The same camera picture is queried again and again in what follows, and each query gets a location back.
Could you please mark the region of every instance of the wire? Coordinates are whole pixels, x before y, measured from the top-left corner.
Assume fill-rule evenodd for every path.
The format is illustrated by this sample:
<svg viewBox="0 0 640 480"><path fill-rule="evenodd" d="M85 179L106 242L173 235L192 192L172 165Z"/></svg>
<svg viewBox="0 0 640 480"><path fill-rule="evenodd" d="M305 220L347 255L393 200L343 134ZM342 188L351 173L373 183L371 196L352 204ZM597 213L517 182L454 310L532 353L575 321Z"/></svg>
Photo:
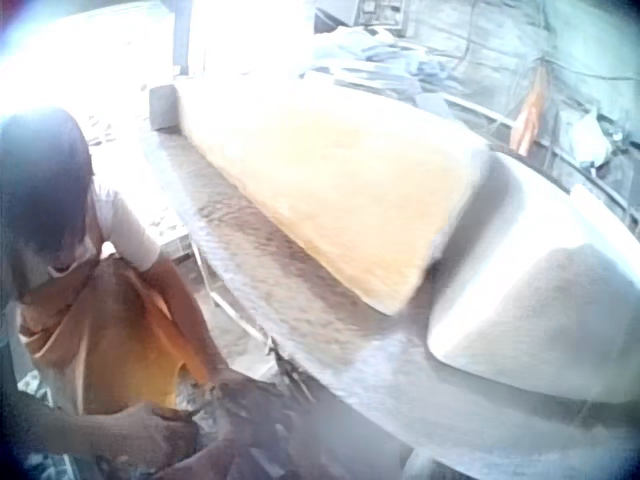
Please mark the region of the wire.
<svg viewBox="0 0 640 480"><path fill-rule="evenodd" d="M567 70L571 73L575 73L576 75L582 75L584 77L599 78L601 80L610 80L614 82L640 82L640 77L634 77L632 75L599 75L597 73L589 73L589 72L582 72L580 70L575 70L571 67L568 67L567 65L564 65L563 63L558 62L557 60L552 60L550 58L545 58L544 61L551 63L557 67L560 67L564 70Z"/></svg>
<svg viewBox="0 0 640 480"><path fill-rule="evenodd" d="M473 4L471 5L471 12L469 13L469 28L467 30L467 44L464 47L464 52L462 52L462 56L456 62L456 64L451 68L451 72L455 72L460 66L464 63L469 55L469 51L471 50L471 30L473 29L473 17L476 13L476 7L480 3L480 0L473 0Z"/></svg>

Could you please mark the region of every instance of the concrete wall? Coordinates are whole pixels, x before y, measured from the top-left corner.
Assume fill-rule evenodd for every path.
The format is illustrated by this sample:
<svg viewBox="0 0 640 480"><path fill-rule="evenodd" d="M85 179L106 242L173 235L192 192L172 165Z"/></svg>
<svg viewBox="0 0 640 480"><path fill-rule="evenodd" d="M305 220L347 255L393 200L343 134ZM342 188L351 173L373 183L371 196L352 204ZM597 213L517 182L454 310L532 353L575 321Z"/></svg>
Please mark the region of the concrete wall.
<svg viewBox="0 0 640 480"><path fill-rule="evenodd" d="M575 70L640 78L640 15L625 1L546 1L550 56ZM604 80L558 68L579 99L602 113L640 123L640 81Z"/></svg>

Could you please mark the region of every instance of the metal frame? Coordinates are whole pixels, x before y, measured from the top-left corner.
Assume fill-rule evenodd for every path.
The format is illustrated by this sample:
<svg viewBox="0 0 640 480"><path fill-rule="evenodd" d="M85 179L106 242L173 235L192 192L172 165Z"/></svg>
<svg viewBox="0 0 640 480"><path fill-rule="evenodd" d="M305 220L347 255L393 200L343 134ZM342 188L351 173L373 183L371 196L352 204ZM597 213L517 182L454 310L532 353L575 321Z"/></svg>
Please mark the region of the metal frame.
<svg viewBox="0 0 640 480"><path fill-rule="evenodd" d="M209 263L205 258L202 257L200 253L200 248L196 243L191 239L191 248L193 251L193 256L196 259L196 263L198 264L198 268L200 273L202 274L202 278L204 279L204 286L207 289L207 293L214 305L219 306L224 313L226 313L233 321L235 321L238 325L240 325L245 332L251 335L253 338L261 342L266 346L265 355L274 354L274 358L269 364L257 375L258 378L262 378L268 372L278 367L278 358L282 357L282 354L278 351L275 341L261 328L255 328L249 322L247 322L242 316L238 315L229 303L222 298L222 296L216 291L220 287L224 286L224 282L222 280L213 281L211 278L211 271L213 270Z"/></svg>

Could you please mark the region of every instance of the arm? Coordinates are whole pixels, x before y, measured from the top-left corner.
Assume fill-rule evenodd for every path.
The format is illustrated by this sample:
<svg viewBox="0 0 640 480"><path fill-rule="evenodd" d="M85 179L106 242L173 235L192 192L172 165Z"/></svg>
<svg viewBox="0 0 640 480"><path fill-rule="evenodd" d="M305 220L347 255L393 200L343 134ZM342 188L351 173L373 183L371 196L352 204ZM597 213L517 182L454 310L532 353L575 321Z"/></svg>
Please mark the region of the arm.
<svg viewBox="0 0 640 480"><path fill-rule="evenodd" d="M195 298L182 281L173 263L160 254L160 247L117 192L105 203L111 206L111 220L103 222L103 234L160 294L171 317L193 347L212 383L228 377L230 370L211 338L204 316Z"/></svg>
<svg viewBox="0 0 640 480"><path fill-rule="evenodd" d="M153 469L193 453L197 427L180 412L140 404L115 415L70 415L18 391L8 345L0 361L0 425L17 451L126 457Z"/></svg>
<svg viewBox="0 0 640 480"><path fill-rule="evenodd" d="M209 380L216 383L228 364L211 338L204 315L173 262L162 256L141 277L162 297L196 355L204 362Z"/></svg>

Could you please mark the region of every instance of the debris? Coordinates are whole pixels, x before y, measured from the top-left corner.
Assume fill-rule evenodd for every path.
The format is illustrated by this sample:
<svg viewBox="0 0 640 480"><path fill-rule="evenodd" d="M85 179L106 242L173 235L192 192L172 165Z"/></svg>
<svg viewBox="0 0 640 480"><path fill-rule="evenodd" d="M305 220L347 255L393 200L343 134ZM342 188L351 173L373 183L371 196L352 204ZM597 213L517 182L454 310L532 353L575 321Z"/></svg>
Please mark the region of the debris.
<svg viewBox="0 0 640 480"><path fill-rule="evenodd" d="M571 146L574 158L580 166L595 169L606 161L611 145L602 133L596 110L592 110L574 125L571 130Z"/></svg>

